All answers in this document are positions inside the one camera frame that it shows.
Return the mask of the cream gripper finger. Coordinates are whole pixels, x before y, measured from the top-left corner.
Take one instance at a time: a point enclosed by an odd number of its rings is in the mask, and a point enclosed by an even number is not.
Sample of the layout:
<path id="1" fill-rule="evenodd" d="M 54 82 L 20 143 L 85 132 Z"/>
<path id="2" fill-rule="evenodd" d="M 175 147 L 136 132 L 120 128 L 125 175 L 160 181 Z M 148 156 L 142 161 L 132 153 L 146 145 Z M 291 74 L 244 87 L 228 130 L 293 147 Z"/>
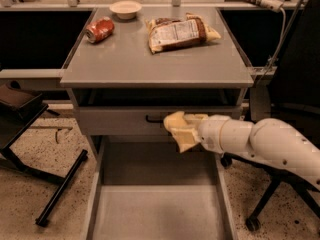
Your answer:
<path id="1" fill-rule="evenodd" d="M 188 124 L 199 124 L 202 120 L 207 119 L 208 115 L 207 114 L 185 114 L 183 118 Z"/>
<path id="2" fill-rule="evenodd" d="M 173 128 L 172 136 L 179 147 L 179 152 L 183 153 L 200 143 L 199 135 L 194 127 Z"/>

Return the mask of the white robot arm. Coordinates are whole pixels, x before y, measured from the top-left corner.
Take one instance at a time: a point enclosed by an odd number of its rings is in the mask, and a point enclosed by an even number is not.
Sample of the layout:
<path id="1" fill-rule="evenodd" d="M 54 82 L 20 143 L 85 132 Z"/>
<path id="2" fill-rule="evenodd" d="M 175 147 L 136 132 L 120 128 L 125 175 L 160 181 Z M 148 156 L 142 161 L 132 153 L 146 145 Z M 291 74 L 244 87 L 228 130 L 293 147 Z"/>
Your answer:
<path id="1" fill-rule="evenodd" d="M 217 154 L 230 153 L 287 170 L 320 189 L 320 150 L 281 120 L 267 118 L 252 123 L 224 115 L 179 111 L 167 116 L 164 125 L 181 152 L 200 144 Z"/>

